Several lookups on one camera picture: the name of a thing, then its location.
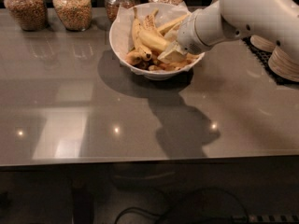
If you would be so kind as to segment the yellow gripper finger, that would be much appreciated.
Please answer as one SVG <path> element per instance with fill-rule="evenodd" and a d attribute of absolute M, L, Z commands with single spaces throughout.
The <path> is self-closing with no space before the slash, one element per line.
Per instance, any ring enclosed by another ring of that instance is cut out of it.
<path fill-rule="evenodd" d="M 163 63 L 181 62 L 186 55 L 187 51 L 177 41 L 174 41 L 158 56 L 158 60 Z"/>
<path fill-rule="evenodd" d="M 177 23 L 174 27 L 172 27 L 165 35 L 164 38 L 170 42 L 173 42 L 177 39 L 178 29 L 180 27 L 180 22 Z"/>

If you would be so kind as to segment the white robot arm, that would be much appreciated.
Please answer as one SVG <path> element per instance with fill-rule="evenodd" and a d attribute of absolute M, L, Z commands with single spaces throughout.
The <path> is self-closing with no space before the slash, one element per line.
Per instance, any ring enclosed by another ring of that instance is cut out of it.
<path fill-rule="evenodd" d="M 298 61 L 299 6 L 292 0 L 218 0 L 189 15 L 159 58 L 177 62 L 189 53 L 201 54 L 249 35 L 274 43 Z"/>

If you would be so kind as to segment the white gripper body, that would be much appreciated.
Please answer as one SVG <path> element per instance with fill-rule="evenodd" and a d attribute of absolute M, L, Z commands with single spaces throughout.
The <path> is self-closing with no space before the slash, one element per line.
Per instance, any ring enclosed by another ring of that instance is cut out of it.
<path fill-rule="evenodd" d="M 199 22 L 202 9 L 195 10 L 180 25 L 177 42 L 180 47 L 190 54 L 201 54 L 211 49 L 199 36 Z"/>

